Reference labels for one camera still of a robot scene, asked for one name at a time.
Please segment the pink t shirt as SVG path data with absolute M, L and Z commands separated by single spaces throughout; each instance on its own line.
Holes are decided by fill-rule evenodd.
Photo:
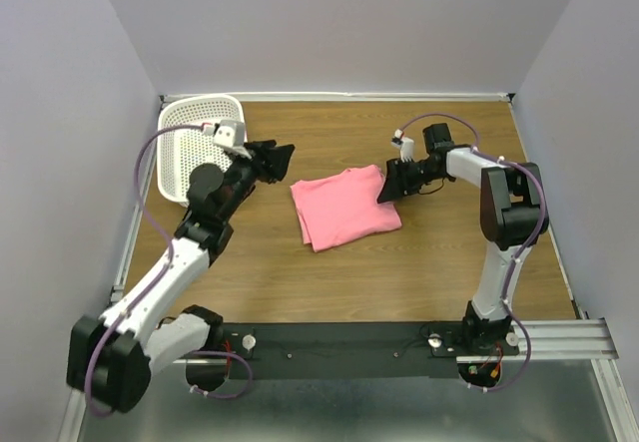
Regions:
M 380 168 L 369 165 L 291 185 L 303 243 L 320 252 L 400 229 L 402 222 L 394 205 L 377 201 L 383 183 Z

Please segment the white perforated plastic basket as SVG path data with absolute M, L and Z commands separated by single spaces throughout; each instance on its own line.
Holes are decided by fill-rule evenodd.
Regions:
M 228 94 L 205 94 L 183 98 L 165 106 L 159 115 L 158 129 L 215 124 L 221 120 L 243 122 L 245 118 L 240 101 Z M 231 160 L 211 142 L 211 137 L 197 131 L 178 130 L 161 136 L 156 149 L 160 194 L 166 200 L 185 207 L 191 171 L 206 163 L 225 171 Z

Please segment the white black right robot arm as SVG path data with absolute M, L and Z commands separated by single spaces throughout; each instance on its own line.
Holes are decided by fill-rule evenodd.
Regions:
M 481 279 L 463 318 L 432 322 L 428 340 L 433 355 L 485 355 L 494 346 L 515 354 L 511 334 L 512 298 L 523 264 L 549 226 L 545 194 L 538 167 L 516 164 L 481 152 L 474 145 L 458 145 L 444 123 L 423 130 L 427 156 L 416 160 L 414 141 L 402 129 L 391 143 L 399 156 L 386 163 L 379 203 L 421 193 L 441 180 L 464 180 L 480 190 L 479 222 L 487 241 Z

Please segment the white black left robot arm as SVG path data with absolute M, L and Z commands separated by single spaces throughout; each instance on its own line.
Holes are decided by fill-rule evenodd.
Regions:
M 192 170 L 187 210 L 165 253 L 118 303 L 74 324 L 67 383 L 84 393 L 96 415 L 131 411 L 153 376 L 221 343 L 223 320 L 208 309 L 193 306 L 170 323 L 161 320 L 226 249 L 234 232 L 231 218 L 256 184 L 285 178 L 296 148 L 267 140 L 242 149 L 226 170 L 212 163 Z

